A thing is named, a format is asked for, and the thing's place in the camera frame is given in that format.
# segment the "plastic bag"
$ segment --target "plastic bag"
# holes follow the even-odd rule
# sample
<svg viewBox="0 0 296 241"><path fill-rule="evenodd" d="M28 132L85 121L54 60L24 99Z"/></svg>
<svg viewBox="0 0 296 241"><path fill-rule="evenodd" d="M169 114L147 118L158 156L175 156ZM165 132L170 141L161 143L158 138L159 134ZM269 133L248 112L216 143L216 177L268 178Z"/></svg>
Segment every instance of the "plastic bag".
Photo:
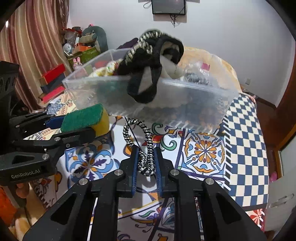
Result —
<svg viewBox="0 0 296 241"><path fill-rule="evenodd" d="M210 74L210 65L202 61L188 64L184 70L184 81L201 85L218 86L217 80Z"/></svg>
<svg viewBox="0 0 296 241"><path fill-rule="evenodd" d="M67 40L67 43L70 44L72 47L74 47L77 37L79 37L79 34L76 31L66 31L65 33L65 39Z"/></svg>

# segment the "wall outlet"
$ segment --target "wall outlet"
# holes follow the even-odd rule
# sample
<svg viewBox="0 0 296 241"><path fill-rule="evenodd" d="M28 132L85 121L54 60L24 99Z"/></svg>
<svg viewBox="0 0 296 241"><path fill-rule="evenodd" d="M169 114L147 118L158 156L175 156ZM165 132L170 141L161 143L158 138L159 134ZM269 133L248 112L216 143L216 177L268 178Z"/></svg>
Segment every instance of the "wall outlet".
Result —
<svg viewBox="0 0 296 241"><path fill-rule="evenodd" d="M246 83L246 85L250 85L251 79L247 79L245 83Z"/></svg>

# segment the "green box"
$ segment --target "green box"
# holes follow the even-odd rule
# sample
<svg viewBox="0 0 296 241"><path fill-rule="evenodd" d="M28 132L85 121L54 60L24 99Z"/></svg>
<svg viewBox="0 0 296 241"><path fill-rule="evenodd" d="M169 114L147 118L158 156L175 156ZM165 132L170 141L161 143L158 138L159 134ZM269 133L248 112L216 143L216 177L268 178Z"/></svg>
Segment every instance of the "green box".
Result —
<svg viewBox="0 0 296 241"><path fill-rule="evenodd" d="M94 57L98 56L100 54L100 52L97 51L96 47L92 47L88 50L85 50L83 52L78 52L72 56L68 56L67 59L70 63L71 69L74 71L73 69L73 64L74 61L73 59L80 57L80 62L82 64L87 63L88 61L90 61L91 59L93 59Z"/></svg>

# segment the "stuffed toy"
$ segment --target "stuffed toy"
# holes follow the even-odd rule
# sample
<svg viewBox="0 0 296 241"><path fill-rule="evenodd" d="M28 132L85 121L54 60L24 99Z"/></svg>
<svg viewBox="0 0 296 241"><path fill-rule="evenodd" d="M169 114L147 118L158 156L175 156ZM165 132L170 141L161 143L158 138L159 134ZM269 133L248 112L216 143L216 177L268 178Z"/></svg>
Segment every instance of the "stuffed toy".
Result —
<svg viewBox="0 0 296 241"><path fill-rule="evenodd" d="M117 74L131 75L128 94L138 103L147 104L157 94L160 77L177 79L183 76L183 70L177 66L183 53L180 40L157 29L148 30L127 53Z"/></svg>
<svg viewBox="0 0 296 241"><path fill-rule="evenodd" d="M77 70L82 66L83 64L80 62L80 57L77 58L77 60L74 58L73 59L73 69Z"/></svg>

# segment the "television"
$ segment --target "television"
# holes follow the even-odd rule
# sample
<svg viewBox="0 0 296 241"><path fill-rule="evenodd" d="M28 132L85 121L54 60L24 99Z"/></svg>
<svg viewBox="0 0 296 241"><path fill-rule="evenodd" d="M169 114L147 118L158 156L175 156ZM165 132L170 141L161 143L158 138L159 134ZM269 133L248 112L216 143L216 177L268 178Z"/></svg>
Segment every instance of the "television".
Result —
<svg viewBox="0 0 296 241"><path fill-rule="evenodd" d="M151 0L151 2L153 14L186 14L186 0Z"/></svg>

